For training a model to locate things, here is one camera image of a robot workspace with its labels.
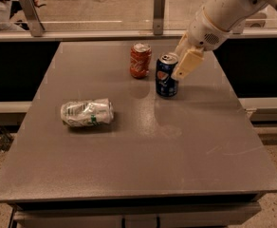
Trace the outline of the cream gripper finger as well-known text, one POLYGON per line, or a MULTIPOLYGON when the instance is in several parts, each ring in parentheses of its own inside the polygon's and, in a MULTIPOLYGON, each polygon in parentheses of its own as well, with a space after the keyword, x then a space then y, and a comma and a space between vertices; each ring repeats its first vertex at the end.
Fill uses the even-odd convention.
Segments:
POLYGON ((204 60, 204 49, 202 47, 178 47, 175 54, 178 56, 178 63, 172 74, 174 80, 184 79, 204 60))
POLYGON ((188 33, 185 32, 181 37, 180 41, 178 42, 177 47, 175 48, 175 54, 178 56, 178 58, 181 58, 182 53, 185 50, 187 50, 190 46, 191 44, 189 43, 188 33))

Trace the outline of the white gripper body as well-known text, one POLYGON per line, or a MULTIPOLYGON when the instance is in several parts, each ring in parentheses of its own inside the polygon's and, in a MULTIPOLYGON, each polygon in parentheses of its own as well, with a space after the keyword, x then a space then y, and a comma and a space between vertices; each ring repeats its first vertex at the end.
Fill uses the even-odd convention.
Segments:
POLYGON ((215 50, 230 33, 229 11, 222 8, 202 7, 190 22, 188 41, 191 45, 215 50))

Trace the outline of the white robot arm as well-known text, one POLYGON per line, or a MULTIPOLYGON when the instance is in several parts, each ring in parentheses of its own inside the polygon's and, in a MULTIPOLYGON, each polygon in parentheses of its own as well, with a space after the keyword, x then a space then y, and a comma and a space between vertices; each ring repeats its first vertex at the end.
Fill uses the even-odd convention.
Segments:
POLYGON ((245 19, 277 0, 209 0, 190 21, 175 54, 178 63, 172 77, 182 80, 204 60, 205 51, 219 48, 245 19))

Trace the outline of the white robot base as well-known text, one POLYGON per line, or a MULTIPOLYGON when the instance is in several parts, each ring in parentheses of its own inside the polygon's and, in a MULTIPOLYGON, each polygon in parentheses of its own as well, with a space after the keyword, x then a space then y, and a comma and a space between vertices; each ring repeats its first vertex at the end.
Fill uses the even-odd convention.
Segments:
POLYGON ((257 12, 246 19, 246 28, 263 28, 268 16, 264 12, 257 12))

